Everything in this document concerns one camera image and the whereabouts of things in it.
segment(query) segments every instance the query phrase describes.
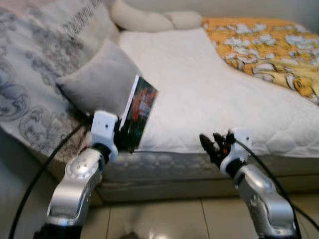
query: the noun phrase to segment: floor tile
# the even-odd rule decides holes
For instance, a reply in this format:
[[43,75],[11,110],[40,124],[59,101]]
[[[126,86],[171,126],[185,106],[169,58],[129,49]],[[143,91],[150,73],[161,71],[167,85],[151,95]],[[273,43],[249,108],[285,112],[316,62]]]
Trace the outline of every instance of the floor tile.
[[[291,201],[307,213],[315,222],[319,223],[319,195],[318,193],[306,195],[291,195]],[[297,213],[302,236],[304,239],[319,239],[316,229],[299,213]]]
[[239,198],[203,200],[211,239],[256,239],[246,205]]
[[107,239],[134,231],[144,239],[207,239],[200,200],[117,205]]
[[90,208],[82,230],[81,239],[106,239],[109,216],[109,207]]

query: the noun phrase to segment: white pillow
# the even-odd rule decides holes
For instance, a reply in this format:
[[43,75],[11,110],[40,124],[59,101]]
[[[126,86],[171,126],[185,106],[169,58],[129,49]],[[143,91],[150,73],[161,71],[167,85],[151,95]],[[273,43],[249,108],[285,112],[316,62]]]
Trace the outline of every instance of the white pillow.
[[188,30],[201,27],[202,16],[195,11],[170,11],[166,16],[177,30]]
[[116,44],[106,39],[99,52],[71,75],[56,80],[65,96],[80,110],[106,110],[121,116],[140,71]]
[[122,0],[115,0],[111,8],[111,18],[115,24],[129,31],[174,30],[173,24],[164,15],[137,10]]

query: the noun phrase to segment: book cover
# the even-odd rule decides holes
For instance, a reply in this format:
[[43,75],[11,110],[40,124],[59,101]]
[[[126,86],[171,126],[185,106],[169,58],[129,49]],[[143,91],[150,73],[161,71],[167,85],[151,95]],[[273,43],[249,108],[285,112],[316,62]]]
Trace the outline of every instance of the book cover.
[[133,152],[140,145],[158,93],[158,90],[150,83],[136,75],[120,124],[122,147],[130,152]]

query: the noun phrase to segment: floral blanket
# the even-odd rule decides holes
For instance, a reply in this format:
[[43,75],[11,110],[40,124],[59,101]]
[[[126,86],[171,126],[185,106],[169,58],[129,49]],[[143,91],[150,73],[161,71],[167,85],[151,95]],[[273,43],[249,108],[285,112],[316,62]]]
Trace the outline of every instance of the floral blanket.
[[[83,119],[56,87],[117,29],[102,0],[0,1],[0,128],[41,162]],[[48,169],[61,179],[80,150],[82,128]]]
[[304,26],[268,18],[204,18],[231,66],[299,92],[319,105],[319,38]]

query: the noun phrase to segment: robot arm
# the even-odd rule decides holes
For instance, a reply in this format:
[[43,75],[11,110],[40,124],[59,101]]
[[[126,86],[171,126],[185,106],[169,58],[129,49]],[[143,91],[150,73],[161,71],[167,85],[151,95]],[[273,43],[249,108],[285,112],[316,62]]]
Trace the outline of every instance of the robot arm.
[[118,123],[118,117],[113,114],[95,112],[91,147],[67,163],[65,175],[53,193],[45,225],[34,239],[80,238],[91,193],[100,183],[105,165],[118,156],[114,144]]
[[247,164],[247,154],[241,146],[235,144],[235,138],[251,146],[248,132],[242,129],[230,130],[226,139],[214,134],[216,143],[200,135],[201,144],[211,162],[233,179],[235,188],[248,207],[259,238],[296,238],[292,207],[277,193],[274,183],[268,177],[254,165]]

